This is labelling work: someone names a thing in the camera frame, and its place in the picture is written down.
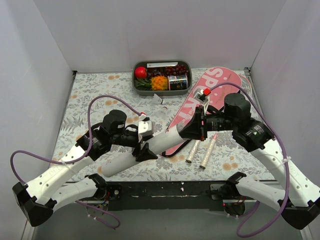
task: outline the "table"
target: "table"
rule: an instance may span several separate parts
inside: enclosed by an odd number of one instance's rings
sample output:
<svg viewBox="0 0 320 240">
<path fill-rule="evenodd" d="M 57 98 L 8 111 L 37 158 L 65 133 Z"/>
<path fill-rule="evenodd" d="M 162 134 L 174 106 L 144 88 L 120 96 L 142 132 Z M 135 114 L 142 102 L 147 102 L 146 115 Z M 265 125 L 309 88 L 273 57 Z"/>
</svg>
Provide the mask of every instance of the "table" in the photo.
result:
<svg viewBox="0 0 320 240">
<path fill-rule="evenodd" d="M 192 70 L 192 84 L 194 85 L 206 69 Z M 235 70 L 244 75 L 243 70 Z M 253 98 L 251 84 L 241 77 L 242 87 Z M 88 130 L 87 109 L 90 101 L 99 95 L 113 95 L 129 103 L 138 112 L 144 112 L 154 123 L 155 134 L 164 131 L 170 124 L 188 94 L 164 97 L 167 107 L 166 116 L 159 115 L 163 105 L 150 104 L 151 96 L 139 96 L 132 88 L 131 72 L 115 73 L 77 73 L 70 93 L 65 115 L 55 145 L 53 159 L 59 160 L 76 143 L 76 140 Z M 102 122 L 104 116 L 112 109 L 118 109 L 127 114 L 126 124 L 137 124 L 138 116 L 132 113 L 121 102 L 103 98 L 97 100 L 91 110 L 91 124 Z M 252 116 L 259 119 L 257 112 L 251 109 Z M 199 168 L 208 147 L 212 133 L 208 139 L 201 142 L 192 164 L 186 163 L 192 144 L 188 144 L 177 155 L 171 158 L 160 156 L 157 160 L 148 160 L 137 164 L 112 177 L 105 177 L 107 181 L 205 181 L 226 180 L 240 171 L 259 180 L 273 180 L 270 172 L 250 153 L 238 145 L 231 135 L 231 131 L 218 133 L 215 148 L 211 154 L 206 169 Z M 113 145 L 111 151 L 104 154 L 93 164 L 83 168 L 70 181 L 80 181 L 86 175 L 101 172 L 101 165 L 109 159 L 129 151 L 128 147 Z"/>
</svg>

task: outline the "red tip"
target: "red tip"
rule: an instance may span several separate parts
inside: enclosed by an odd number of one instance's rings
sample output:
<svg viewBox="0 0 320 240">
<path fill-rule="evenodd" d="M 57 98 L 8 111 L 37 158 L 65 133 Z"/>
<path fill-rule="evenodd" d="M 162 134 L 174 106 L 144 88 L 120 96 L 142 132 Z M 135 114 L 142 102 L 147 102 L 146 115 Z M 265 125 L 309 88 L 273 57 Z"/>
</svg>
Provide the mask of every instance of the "red tip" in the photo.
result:
<svg viewBox="0 0 320 240">
<path fill-rule="evenodd" d="M 204 95 L 208 96 L 211 93 L 211 91 L 209 88 L 206 88 L 205 90 L 203 90 L 203 93 Z"/>
</svg>

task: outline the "red apple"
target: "red apple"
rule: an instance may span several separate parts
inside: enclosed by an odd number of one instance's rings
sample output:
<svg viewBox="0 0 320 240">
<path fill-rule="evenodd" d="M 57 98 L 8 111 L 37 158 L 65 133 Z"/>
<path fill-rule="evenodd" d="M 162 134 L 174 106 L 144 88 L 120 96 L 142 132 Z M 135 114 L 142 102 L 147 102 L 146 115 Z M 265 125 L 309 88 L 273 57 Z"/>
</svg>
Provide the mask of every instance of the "red apple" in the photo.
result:
<svg viewBox="0 0 320 240">
<path fill-rule="evenodd" d="M 147 77 L 147 69 L 143 66 L 137 67 L 134 75 L 137 79 L 145 79 Z"/>
</svg>

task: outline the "floral pattern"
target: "floral pattern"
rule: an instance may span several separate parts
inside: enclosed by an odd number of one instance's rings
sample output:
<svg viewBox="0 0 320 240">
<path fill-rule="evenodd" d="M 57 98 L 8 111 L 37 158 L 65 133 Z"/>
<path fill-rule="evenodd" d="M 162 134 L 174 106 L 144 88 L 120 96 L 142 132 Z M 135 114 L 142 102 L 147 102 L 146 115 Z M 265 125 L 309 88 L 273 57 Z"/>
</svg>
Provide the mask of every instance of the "floral pattern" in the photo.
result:
<svg viewBox="0 0 320 240">
<path fill-rule="evenodd" d="M 193 69 L 193 85 L 198 81 L 206 69 Z M 244 75 L 244 71 L 235 71 Z M 242 87 L 252 95 L 250 84 L 242 79 Z M 165 105 L 150 104 L 152 96 L 139 96 L 132 88 L 132 73 L 90 73 L 77 74 L 63 117 L 62 125 L 56 142 L 53 158 L 58 160 L 66 154 L 76 140 L 88 130 L 87 109 L 90 101 L 99 95 L 112 95 L 129 103 L 138 112 L 144 112 L 154 122 L 155 134 L 160 133 L 170 124 L 175 114 L 183 104 L 187 95 L 167 96 Z M 126 124 L 137 124 L 138 117 L 121 102 L 112 98 L 98 99 L 91 108 L 91 124 L 101 122 L 112 109 L 119 109 L 127 114 Z M 252 108 L 252 116 L 258 118 Z M 201 181 L 226 180 L 232 174 L 240 171 L 260 180 L 273 180 L 274 177 L 251 154 L 238 145 L 230 131 L 218 133 L 216 145 L 206 169 L 199 168 L 202 158 L 208 147 L 209 138 L 200 143 L 193 163 L 187 164 L 186 157 L 192 147 L 189 143 L 176 156 L 139 163 L 113 177 L 105 178 L 108 181 Z M 83 168 L 71 181 L 80 181 L 86 175 L 101 172 L 101 165 L 120 154 L 129 151 L 127 147 L 113 145 L 110 152 L 103 155 L 93 164 Z"/>
</svg>

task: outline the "black can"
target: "black can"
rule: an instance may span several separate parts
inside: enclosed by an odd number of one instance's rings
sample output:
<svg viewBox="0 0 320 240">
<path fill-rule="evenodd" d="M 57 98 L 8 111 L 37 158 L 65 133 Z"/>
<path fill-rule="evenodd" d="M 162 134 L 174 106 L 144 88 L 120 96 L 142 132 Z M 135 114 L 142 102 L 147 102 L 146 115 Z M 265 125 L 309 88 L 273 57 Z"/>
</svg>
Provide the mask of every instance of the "black can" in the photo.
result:
<svg viewBox="0 0 320 240">
<path fill-rule="evenodd" d="M 168 78 L 169 90 L 184 90 L 188 88 L 188 77 L 187 74 L 173 76 L 170 75 Z"/>
</svg>

